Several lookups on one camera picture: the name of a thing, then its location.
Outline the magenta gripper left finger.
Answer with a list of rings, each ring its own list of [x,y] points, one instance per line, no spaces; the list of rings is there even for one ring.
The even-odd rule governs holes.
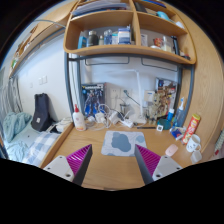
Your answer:
[[[91,157],[92,145],[87,145],[68,156],[59,155],[44,170],[81,186]]]

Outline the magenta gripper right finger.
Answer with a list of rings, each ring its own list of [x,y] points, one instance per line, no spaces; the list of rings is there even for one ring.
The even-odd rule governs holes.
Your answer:
[[[145,185],[182,169],[171,157],[159,156],[140,145],[135,145],[134,154]]]

